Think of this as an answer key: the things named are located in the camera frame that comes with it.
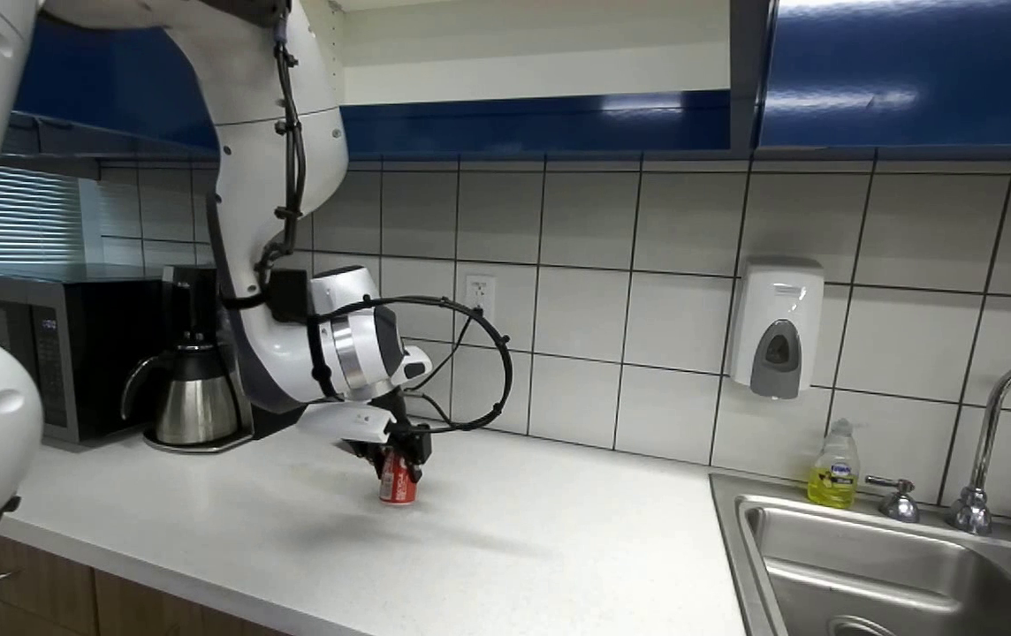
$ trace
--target white countertop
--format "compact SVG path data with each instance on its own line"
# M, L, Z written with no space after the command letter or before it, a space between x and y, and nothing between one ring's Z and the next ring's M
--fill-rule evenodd
M3 537L288 625L379 636L744 636L703 471L437 438L420 502L303 430L225 454L40 450Z

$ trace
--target sink faucet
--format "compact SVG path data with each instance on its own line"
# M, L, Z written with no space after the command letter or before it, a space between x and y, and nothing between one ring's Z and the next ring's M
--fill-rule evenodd
M992 441L997 441L1001 409L1004 409L1009 392L1011 392L1011 370L991 392L988 420L984 420L980 438L977 438L972 476L970 476L970 489L963 492L963 502L955 512L955 527L963 527L970 533L991 533L992 529L988 476L991 476Z

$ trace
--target tile backsplash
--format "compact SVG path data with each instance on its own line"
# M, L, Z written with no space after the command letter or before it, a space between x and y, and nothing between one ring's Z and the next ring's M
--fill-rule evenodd
M91 262L210 262L203 172L122 165L82 187ZM829 274L816 386L756 399L729 383L745 259ZM356 165L307 224L313 267L368 264L383 292L469 299L513 340L501 430L798 476L848 418L864 471L952 498L991 386L1011 367L1011 160L645 160ZM446 357L455 320L399 313ZM498 392L469 337L433 394L455 418ZM1011 418L991 472L1011 512Z

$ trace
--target dish soap bottle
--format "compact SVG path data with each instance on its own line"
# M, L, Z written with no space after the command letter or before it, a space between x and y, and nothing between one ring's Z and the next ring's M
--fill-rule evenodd
M858 496L858 450L848 420L837 420L816 462L806 472L803 496L816 504L851 509Z

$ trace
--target stainless steel sink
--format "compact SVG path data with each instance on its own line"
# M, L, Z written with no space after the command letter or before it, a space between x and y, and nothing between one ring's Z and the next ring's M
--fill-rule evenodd
M716 476L754 636L1011 636L1011 539Z

